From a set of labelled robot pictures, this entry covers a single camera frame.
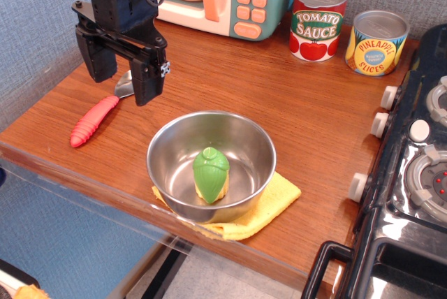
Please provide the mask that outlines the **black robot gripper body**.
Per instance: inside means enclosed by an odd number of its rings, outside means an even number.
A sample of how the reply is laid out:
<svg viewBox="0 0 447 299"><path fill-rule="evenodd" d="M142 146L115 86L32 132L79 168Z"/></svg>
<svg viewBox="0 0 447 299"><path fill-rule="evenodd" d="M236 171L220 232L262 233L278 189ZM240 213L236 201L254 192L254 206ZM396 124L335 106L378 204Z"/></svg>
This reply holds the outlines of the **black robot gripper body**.
<svg viewBox="0 0 447 299"><path fill-rule="evenodd" d="M140 51L143 59L166 59L165 38L154 27L159 6L164 0L91 0L76 1L78 26L98 34L104 45L132 60Z"/></svg>

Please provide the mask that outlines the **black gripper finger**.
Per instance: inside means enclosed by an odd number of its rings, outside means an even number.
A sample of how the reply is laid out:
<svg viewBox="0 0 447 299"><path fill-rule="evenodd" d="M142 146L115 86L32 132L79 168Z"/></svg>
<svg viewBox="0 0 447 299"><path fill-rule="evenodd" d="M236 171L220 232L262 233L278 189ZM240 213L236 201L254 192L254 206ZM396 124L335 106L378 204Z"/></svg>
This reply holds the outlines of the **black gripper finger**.
<svg viewBox="0 0 447 299"><path fill-rule="evenodd" d="M91 78L95 82L111 78L117 72L115 53L104 45L100 35L88 33L84 27L77 26L75 34Z"/></svg>
<svg viewBox="0 0 447 299"><path fill-rule="evenodd" d="M137 106L143 106L163 92L166 59L137 59L130 62L133 91Z"/></svg>

